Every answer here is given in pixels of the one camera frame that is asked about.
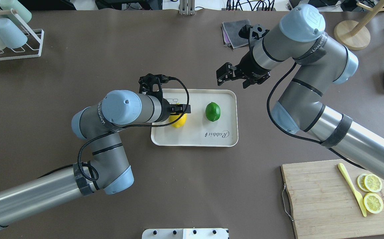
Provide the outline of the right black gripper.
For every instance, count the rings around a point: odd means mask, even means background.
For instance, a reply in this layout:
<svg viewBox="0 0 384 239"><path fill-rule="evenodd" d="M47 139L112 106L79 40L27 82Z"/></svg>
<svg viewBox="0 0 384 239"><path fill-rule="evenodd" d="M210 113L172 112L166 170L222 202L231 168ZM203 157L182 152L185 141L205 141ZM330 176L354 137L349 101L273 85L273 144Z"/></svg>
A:
<svg viewBox="0 0 384 239"><path fill-rule="evenodd" d="M252 53L247 53L236 66L230 62L223 64L216 70L216 76L218 86L226 81L244 79L242 86L245 89L254 84L264 83L270 77L270 70L257 64Z"/></svg>

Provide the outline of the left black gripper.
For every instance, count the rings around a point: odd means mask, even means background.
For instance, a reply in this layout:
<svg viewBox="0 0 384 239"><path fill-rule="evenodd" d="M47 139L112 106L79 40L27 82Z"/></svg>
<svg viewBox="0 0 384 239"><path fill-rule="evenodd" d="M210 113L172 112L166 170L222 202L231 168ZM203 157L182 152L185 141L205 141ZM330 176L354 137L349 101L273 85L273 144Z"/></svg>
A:
<svg viewBox="0 0 384 239"><path fill-rule="evenodd" d="M170 115L190 114L191 106L187 104L170 104L169 112Z"/></svg>

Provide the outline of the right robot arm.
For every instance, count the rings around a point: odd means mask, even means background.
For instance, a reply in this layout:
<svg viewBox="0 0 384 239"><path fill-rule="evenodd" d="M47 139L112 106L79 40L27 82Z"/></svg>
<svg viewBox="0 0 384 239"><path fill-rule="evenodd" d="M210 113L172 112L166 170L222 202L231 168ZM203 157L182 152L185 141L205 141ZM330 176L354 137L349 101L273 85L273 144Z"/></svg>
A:
<svg viewBox="0 0 384 239"><path fill-rule="evenodd" d="M260 27L250 26L249 52L236 66L221 66L217 84L238 79L244 79L244 88L262 84L272 69L292 58L300 68L274 107L266 103L272 122L292 137L300 130L310 133L312 142L384 179L384 139L321 103L331 84L346 82L358 67L356 55L327 35L325 26L309 4L299 4L256 38Z"/></svg>

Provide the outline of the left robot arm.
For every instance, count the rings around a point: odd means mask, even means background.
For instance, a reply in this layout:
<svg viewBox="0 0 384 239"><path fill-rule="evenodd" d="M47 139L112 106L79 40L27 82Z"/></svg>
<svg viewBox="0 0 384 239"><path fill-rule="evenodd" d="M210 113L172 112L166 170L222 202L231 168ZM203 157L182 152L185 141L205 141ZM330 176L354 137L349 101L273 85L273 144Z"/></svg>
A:
<svg viewBox="0 0 384 239"><path fill-rule="evenodd" d="M103 189L116 194L134 182L119 132L128 127L153 127L169 115L190 113L189 104L169 104L162 92L110 91L102 101L78 112L71 121L73 132L86 140L93 159L53 170L42 177L0 192L0 230L9 224L85 197Z"/></svg>

